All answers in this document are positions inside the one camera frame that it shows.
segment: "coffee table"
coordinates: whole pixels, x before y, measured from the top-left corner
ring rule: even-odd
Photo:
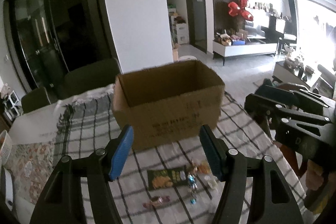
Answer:
[[[312,91],[317,83],[318,79],[321,76],[321,72],[317,69],[314,71],[312,75],[303,72],[301,78],[298,77],[299,69],[290,69],[284,61],[279,61],[275,64],[273,71],[273,79],[279,82],[285,83],[294,83],[299,85],[304,85],[310,91]]]

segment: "dark chair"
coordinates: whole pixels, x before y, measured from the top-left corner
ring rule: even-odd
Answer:
[[[119,73],[117,60],[104,59],[67,73],[64,77],[64,87],[68,96],[78,95],[115,83]]]
[[[52,102],[44,86],[32,90],[21,98],[21,105],[24,113],[29,113],[51,104]]]

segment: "dining table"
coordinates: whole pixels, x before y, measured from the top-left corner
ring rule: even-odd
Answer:
[[[18,117],[9,131],[13,141],[5,168],[14,177],[14,206],[20,220],[23,203],[29,223],[32,211],[51,172],[64,156],[87,157],[117,138],[121,132],[112,112],[114,85],[90,90],[81,95],[40,108]],[[270,155],[284,175],[302,214],[305,191],[279,148],[232,96],[225,92],[221,113],[213,132],[228,148],[261,159]],[[204,162],[206,156],[199,137],[181,139],[143,151],[130,150],[120,177],[109,182],[123,223],[211,223],[225,183],[211,188],[212,175],[196,175],[197,201],[190,202],[187,186],[150,190],[147,170],[162,170]],[[246,223],[251,203],[252,178],[247,178],[240,223]],[[87,223],[94,223],[86,178],[81,178],[82,198]],[[156,209],[143,203],[154,196],[169,196],[169,202]]]

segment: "open cardboard box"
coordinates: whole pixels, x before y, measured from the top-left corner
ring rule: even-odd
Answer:
[[[118,75],[113,114],[134,130],[133,149],[194,137],[216,127],[224,82],[200,61],[183,61]]]

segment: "blue rubber grip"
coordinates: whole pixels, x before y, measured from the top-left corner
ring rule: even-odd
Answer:
[[[128,127],[124,137],[122,138],[120,144],[118,145],[112,159],[111,159],[111,170],[109,177],[111,180],[115,180],[120,176],[121,171],[124,168],[128,152],[133,144],[134,134],[133,128]]]

